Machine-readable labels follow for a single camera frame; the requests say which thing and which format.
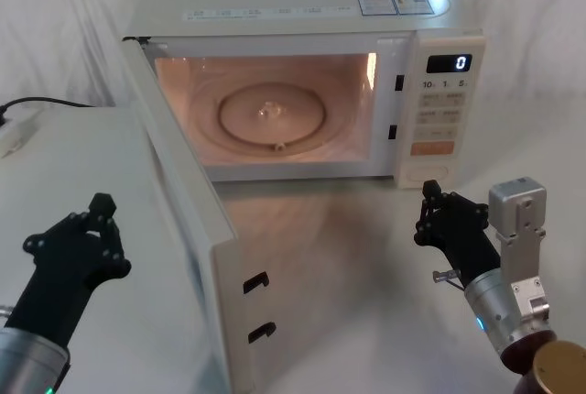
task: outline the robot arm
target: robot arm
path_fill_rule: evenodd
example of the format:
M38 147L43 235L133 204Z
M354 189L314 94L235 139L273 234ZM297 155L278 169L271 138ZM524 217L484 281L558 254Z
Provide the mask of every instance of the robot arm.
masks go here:
M434 272L434 280L461 281L466 301L501 361L524 376L515 392L585 390L586 350L557 341L548 323L549 304L539 278L546 190L529 178L501 183L490 190L487 206L455 192L442 192L436 181L427 181L423 195L415 242L444 253L452 270ZM489 221L501 242L500 257L484 233ZM559 368L535 370L536 362L564 359L569 362L567 367L582 368L583 376L572 378ZM547 381L548 377L580 389L549 389L556 382Z
M67 345L92 292L130 272L116 206L95 194L88 213L72 213L24 244L35 272L0 330L0 392L54 393L70 367Z

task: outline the control panel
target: control panel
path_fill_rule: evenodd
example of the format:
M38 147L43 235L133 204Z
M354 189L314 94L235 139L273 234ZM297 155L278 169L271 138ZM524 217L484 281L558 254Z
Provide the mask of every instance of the control panel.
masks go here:
M480 32L416 33L397 129L399 188L453 180L484 45Z

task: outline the black cable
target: black cable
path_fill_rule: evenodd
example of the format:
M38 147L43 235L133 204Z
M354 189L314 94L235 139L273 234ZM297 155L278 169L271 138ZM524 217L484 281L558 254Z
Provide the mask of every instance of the black cable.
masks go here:
M51 104L67 105L69 107L93 107L93 105L72 103L70 101L63 101L62 99L55 99L55 98L47 98L45 96L29 96L27 98L19 98L19 99L15 99L13 101L10 101L4 105L0 105L0 126L2 126L5 123L4 113L6 113L6 110L8 110L13 105L28 103L30 101L42 101L42 102L51 103Z
M461 290L461 291L464 291L464 287L462 287L462 286L460 286L460 285L456 284L455 282L453 282L453 281L450 281L449 279L447 279L447 280L446 280L446 282L447 282L448 284L450 284L451 286L454 286L456 289L458 289L458 290Z

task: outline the tabletop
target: tabletop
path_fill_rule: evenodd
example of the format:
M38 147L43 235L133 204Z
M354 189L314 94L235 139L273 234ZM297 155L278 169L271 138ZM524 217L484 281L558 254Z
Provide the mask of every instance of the tabletop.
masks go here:
M473 115L456 188L476 202L486 202L493 184L524 175L548 189L541 278L552 326L580 344L584 105L544 107L549 117L538 128L509 126L490 139L482 115ZM0 303L14 304L33 271L24 239L83 211L95 192L109 192L133 270L93 294L61 392L220 394L183 252L157 206L140 138L129 110L61 109L0 159ZM271 278L263 301L277 333L251 346L259 391L512 391L517 376L500 364L463 294L433 283L431 272L449 268L447 261L413 242L420 192L380 180L216 190L239 232L244 273L265 269Z

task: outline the microwave label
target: microwave label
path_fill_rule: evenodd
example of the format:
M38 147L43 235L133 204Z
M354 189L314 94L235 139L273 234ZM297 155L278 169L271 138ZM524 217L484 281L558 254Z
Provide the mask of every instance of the microwave label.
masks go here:
M433 15L429 0L358 0L363 16Z
M393 0L393 3L401 16L433 15L429 0Z
M332 18L358 16L359 14L357 6L202 9L199 11L186 11L183 14L183 21Z
M393 0L358 0L363 16L396 16Z

